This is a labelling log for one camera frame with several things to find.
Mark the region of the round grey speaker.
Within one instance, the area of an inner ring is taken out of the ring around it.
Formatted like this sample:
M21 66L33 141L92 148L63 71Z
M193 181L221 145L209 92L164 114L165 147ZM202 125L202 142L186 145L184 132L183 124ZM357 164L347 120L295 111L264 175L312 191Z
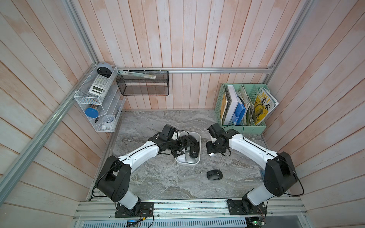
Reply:
M113 67L108 63L99 63L97 65L97 73L106 78L110 78L113 72Z

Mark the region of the green file organizer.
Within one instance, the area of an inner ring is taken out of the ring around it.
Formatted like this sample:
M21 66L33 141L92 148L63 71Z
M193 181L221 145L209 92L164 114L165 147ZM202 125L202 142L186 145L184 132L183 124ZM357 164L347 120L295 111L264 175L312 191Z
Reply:
M244 134L262 134L264 132L264 130L266 129L266 124L264 121L262 121L259 125L255 126L254 122L251 121L250 123L246 124L244 127L242 127L241 125L232 125L232 126L226 126L226 125L222 125L221 124L221 118L220 118L220 112L221 112L221 103L223 100L223 94L225 92L225 88L228 85L232 85L234 86L234 88L236 90L239 89L240 86L243 86L246 90L246 92L248 93L249 98L254 102L256 99L256 95L258 92L258 89L261 87L266 88L269 91L269 88L267 87L266 84L230 84L230 83L222 83L222 85L220 86L220 90L218 93L218 98L216 101L216 106L215 106L215 116L216 116L216 121L217 123L222 127L227 130L227 129L234 129L236 131L240 131L241 133Z

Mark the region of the white calculator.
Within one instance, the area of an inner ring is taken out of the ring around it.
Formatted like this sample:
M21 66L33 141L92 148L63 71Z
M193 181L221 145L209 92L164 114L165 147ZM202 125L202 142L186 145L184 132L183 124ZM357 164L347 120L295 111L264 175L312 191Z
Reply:
M111 87L112 80L102 75L97 75L88 92L97 97L104 97Z

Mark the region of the blue folder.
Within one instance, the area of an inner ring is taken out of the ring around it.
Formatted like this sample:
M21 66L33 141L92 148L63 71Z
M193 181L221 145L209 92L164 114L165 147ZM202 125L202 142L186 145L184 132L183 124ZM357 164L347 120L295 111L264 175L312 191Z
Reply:
M234 125L240 125L244 115L246 114L246 107L241 99L238 99L238 104L235 109L235 112L231 118L231 121Z

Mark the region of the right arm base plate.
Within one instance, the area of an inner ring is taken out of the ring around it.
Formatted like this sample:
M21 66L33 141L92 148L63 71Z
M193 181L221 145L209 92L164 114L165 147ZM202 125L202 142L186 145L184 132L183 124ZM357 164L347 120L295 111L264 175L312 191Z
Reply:
M227 205L230 215L266 215L267 210L264 203L257 206L250 201L227 199Z

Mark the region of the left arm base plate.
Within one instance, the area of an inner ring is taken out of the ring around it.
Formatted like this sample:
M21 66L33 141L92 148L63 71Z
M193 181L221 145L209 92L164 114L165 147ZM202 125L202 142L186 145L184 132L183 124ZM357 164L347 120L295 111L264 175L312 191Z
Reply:
M138 202L133 209L116 203L115 218L152 218L154 217L153 210L153 202Z

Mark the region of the white storage box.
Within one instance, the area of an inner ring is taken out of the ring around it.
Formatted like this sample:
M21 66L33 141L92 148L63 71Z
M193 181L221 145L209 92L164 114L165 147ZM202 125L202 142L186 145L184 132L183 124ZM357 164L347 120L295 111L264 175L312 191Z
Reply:
M186 163L186 159L185 159L185 153L186 152L190 152L189 149L190 147L188 147L188 149L184 149L183 152L184 154L179 156L179 157L176 157L175 160L176 162L181 165L181 166L188 166L188 167L194 167L196 166L200 160L201 160L201 136L198 134L198 133L195 133L195 132L185 132L185 131L182 131L179 133L179 137L183 136L183 135L191 135L193 136L198 142L199 142L199 146L200 146L200 154L199 154L199 157L196 158L196 164L188 164Z

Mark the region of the yellow magazine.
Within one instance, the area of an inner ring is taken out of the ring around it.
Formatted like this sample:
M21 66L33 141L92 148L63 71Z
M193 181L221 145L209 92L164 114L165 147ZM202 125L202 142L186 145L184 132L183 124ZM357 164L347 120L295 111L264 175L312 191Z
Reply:
M260 87L256 95L254 113L252 116L255 126L260 125L278 105L278 100L269 92L269 90Z

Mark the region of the black mouse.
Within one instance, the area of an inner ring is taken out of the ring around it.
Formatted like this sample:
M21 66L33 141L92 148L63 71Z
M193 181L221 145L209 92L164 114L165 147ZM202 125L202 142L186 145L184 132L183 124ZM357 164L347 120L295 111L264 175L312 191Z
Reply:
M223 173L220 170L211 170L207 172L206 176L210 181L217 181L223 178Z
M194 159L198 158L199 157L199 154L200 154L200 146L199 146L199 144L192 145L190 147L189 154L190 154L190 157L192 157Z

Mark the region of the white book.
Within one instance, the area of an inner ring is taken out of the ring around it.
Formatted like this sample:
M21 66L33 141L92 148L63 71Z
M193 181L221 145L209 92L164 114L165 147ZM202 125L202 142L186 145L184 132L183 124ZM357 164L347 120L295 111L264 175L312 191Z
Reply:
M233 114L235 113L236 107L239 103L238 97L236 94L236 90L234 86L228 85L226 89L226 110L224 114L224 119L222 121L223 125L229 125L232 119Z

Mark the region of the blue lid jar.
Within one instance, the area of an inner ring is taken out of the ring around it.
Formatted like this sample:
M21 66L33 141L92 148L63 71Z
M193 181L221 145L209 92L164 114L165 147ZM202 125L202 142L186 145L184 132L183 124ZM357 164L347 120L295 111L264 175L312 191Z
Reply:
M97 118L99 116L98 109L99 109L99 105L91 104L85 109L84 113L86 114L87 117Z

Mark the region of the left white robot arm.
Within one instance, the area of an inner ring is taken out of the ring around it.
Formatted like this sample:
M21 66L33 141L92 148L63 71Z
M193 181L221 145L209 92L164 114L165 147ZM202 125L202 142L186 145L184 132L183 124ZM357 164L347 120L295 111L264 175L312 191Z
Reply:
M141 200L129 190L130 177L139 166L158 155L170 151L175 159L190 156L195 166L200 161L201 136L195 132L178 130L166 124L161 132L150 137L142 146L120 156L109 156L100 171L94 188L110 200L130 211L140 207Z

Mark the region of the blue wallet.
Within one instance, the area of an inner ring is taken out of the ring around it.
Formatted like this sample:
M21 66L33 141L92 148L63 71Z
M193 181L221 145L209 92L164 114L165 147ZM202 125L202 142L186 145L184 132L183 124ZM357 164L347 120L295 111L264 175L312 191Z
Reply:
M260 170L259 172L261 174L261 179L264 180L265 171L264 170Z

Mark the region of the aluminium rail frame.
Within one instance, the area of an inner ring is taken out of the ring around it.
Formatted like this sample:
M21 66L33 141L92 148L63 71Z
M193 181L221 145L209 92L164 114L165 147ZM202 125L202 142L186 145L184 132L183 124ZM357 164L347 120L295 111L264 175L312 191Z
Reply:
M116 218L115 203L100 198L81 202L72 228L312 228L314 225L298 197L271 198L254 215L231 215L227 199L145 200L153 207L147 218Z

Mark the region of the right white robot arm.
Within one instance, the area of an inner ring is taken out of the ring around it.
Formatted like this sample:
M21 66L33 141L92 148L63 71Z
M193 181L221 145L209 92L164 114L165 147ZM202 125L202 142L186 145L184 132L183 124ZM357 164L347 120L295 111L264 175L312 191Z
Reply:
M211 141L206 143L207 153L224 154L231 149L247 156L264 170L263 183L246 193L242 198L245 211L252 210L272 197L284 195L299 177L291 156L286 152L277 153L266 149L234 129L224 130L217 123L208 128Z

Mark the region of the white cup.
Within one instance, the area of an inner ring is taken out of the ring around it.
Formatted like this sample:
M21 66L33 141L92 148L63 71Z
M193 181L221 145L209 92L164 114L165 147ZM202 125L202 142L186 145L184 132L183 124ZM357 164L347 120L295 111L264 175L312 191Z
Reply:
M114 126L115 119L116 119L116 117L114 115L105 115L105 116L103 116L102 124L101 124L102 130L105 130L105 131L112 130L113 126Z

